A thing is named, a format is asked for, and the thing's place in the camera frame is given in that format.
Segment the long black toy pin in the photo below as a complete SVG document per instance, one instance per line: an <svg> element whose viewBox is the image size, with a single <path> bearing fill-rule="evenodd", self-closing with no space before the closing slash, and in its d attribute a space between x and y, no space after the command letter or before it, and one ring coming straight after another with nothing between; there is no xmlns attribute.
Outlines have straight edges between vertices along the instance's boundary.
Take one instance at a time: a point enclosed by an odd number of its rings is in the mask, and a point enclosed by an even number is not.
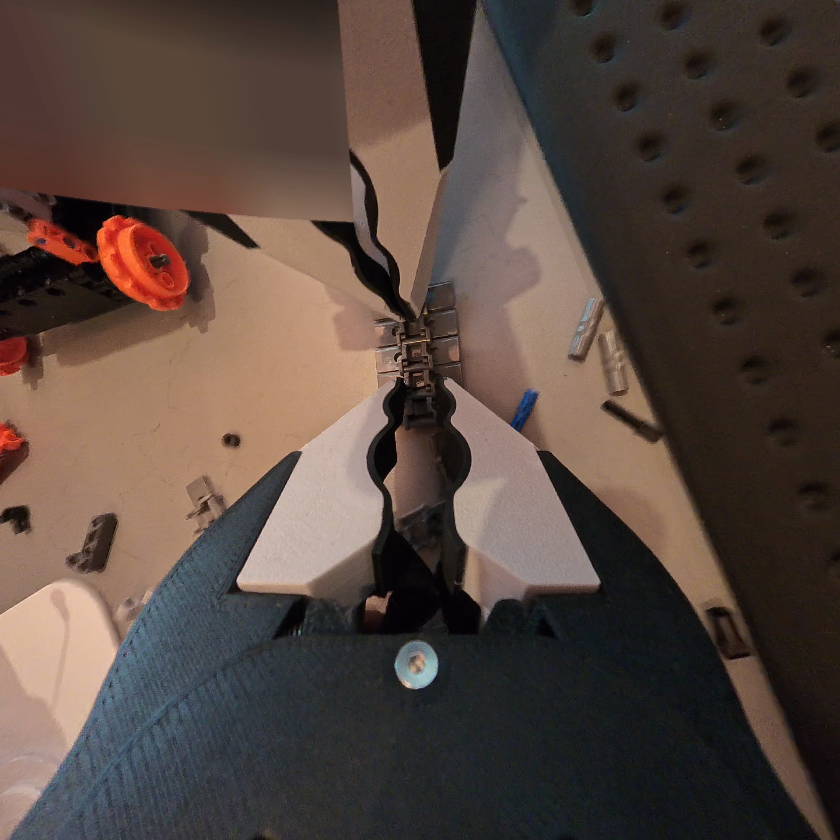
<svg viewBox="0 0 840 840"><path fill-rule="evenodd" d="M665 435L659 427L627 410L614 400L604 401L601 409L604 413L632 430L636 436L651 444L662 440Z"/></svg>

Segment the grey cylinder toy sleeve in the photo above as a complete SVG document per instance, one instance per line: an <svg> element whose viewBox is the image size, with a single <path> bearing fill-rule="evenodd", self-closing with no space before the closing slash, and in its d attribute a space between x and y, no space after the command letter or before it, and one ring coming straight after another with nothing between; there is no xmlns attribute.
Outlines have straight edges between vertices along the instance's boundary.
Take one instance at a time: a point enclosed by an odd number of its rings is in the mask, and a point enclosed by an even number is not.
<svg viewBox="0 0 840 840"><path fill-rule="evenodd" d="M610 396L627 394L627 355L620 334L614 329L602 332L598 336L598 351L607 393Z"/></svg>
<svg viewBox="0 0 840 840"><path fill-rule="evenodd" d="M605 302L600 298L590 298L585 303L570 344L569 360L579 363L585 362L595 341L604 309Z"/></svg>

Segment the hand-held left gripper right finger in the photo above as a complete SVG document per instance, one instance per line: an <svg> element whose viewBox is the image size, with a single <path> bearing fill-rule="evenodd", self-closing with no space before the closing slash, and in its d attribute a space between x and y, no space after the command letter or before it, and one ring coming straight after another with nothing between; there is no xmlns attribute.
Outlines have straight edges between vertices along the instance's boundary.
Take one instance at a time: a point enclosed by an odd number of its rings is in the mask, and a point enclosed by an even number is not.
<svg viewBox="0 0 840 840"><path fill-rule="evenodd" d="M596 592L601 580L526 437L454 381L444 429L461 457L448 501L448 585L474 602Z"/></svg>

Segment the black grey toy robot vehicle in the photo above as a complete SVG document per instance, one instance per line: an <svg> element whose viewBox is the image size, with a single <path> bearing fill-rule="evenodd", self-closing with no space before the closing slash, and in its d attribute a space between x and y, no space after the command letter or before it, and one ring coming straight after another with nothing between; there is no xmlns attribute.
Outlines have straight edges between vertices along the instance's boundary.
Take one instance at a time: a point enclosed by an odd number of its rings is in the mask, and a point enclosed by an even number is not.
<svg viewBox="0 0 840 840"><path fill-rule="evenodd" d="M146 208L57 196L52 220L93 245L100 226L122 215L147 222ZM1 339L8 340L84 322L132 306L99 264L73 266L33 245L1 258Z"/></svg>

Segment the black dimpled mat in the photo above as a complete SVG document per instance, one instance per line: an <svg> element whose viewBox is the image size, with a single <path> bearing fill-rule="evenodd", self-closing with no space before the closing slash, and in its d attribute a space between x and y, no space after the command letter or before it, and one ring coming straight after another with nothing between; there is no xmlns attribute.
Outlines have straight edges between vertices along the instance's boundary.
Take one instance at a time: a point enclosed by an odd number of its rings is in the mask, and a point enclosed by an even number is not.
<svg viewBox="0 0 840 840"><path fill-rule="evenodd" d="M485 8L838 831L838 2Z"/></svg>

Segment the dark grey small toy pieces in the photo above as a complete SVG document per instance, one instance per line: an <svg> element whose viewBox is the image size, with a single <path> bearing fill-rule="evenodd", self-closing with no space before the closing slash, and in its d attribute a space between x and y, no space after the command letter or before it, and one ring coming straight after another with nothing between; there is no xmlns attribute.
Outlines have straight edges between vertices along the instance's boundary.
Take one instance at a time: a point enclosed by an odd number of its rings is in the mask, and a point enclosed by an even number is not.
<svg viewBox="0 0 840 840"><path fill-rule="evenodd" d="M186 515L186 519L193 521L196 533L203 532L224 515L226 511L224 499L216 493L213 483L207 476L199 476L191 481L185 491L192 504L192 509Z"/></svg>

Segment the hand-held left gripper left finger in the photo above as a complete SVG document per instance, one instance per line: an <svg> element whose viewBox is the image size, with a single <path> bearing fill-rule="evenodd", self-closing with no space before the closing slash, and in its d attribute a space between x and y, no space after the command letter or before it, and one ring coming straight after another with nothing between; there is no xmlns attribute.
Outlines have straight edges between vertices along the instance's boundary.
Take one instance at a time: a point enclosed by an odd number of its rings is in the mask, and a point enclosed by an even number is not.
<svg viewBox="0 0 840 840"><path fill-rule="evenodd" d="M383 385L294 454L239 590L336 602L386 592L382 555L394 523L384 481L401 420L402 387Z"/></svg>

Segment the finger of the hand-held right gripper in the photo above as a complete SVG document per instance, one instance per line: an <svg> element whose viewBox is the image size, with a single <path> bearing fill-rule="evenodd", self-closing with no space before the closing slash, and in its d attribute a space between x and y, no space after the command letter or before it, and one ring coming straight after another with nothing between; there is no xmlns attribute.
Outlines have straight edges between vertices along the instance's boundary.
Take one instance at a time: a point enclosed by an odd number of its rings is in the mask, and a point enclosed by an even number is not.
<svg viewBox="0 0 840 840"><path fill-rule="evenodd" d="M281 264L351 296L384 316L408 319L401 273L379 232L379 203L370 174L350 152L353 218L349 222L237 215L237 226Z"/></svg>
<svg viewBox="0 0 840 840"><path fill-rule="evenodd" d="M440 171L415 26L415 2L344 3L344 84L350 150L370 174L378 232L418 312L433 280L473 245L478 266L504 249L522 196L510 73L482 2L476 14L453 160ZM513 151L502 149L513 141ZM384 316L344 294L354 316Z"/></svg>

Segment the dark grey toy connector plate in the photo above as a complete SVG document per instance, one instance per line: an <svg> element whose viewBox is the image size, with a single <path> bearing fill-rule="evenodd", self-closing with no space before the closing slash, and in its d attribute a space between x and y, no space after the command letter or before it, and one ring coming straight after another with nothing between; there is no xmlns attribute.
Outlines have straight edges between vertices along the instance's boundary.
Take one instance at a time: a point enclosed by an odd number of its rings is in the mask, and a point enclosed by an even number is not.
<svg viewBox="0 0 840 840"><path fill-rule="evenodd" d="M439 376L430 385L406 391L403 422L405 430L443 428L455 410L453 381Z"/></svg>

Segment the dark grey toy beam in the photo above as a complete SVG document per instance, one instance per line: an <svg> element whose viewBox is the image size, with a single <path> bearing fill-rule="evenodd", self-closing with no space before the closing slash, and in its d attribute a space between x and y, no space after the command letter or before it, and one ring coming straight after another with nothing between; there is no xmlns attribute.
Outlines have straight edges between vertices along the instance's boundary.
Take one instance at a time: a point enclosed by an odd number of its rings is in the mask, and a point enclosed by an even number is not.
<svg viewBox="0 0 840 840"><path fill-rule="evenodd" d="M77 552L66 557L66 566L80 574L101 573L106 569L117 527L118 517L106 512L93 517Z"/></svg>

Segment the wooden book stand white base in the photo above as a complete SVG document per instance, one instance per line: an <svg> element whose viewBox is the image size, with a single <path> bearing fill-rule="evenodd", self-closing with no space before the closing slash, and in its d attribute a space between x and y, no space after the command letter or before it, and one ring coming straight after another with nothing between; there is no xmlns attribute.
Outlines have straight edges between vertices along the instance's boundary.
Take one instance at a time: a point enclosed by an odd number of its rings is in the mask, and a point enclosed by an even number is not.
<svg viewBox="0 0 840 840"><path fill-rule="evenodd" d="M8 837L88 719L119 647L92 588L48 584L1 615L1 823Z"/></svg>

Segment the black angled toy connector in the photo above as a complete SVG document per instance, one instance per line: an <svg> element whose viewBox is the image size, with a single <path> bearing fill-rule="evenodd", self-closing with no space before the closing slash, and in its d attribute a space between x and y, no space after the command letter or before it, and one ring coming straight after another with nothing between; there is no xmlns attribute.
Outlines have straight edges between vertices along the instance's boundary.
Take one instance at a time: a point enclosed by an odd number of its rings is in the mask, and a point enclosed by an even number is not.
<svg viewBox="0 0 840 840"><path fill-rule="evenodd" d="M710 637L719 655L727 661L749 658L753 650L742 634L737 617L724 605L711 605L705 610Z"/></svg>

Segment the orange triangular toy piece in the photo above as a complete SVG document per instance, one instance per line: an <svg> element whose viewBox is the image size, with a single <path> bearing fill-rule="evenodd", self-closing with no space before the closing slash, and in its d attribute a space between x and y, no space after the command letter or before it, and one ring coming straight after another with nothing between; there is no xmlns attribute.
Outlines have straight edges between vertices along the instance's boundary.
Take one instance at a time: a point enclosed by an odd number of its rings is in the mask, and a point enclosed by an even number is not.
<svg viewBox="0 0 840 840"><path fill-rule="evenodd" d="M20 467L28 456L28 441L14 427L1 424L1 481Z"/></svg>

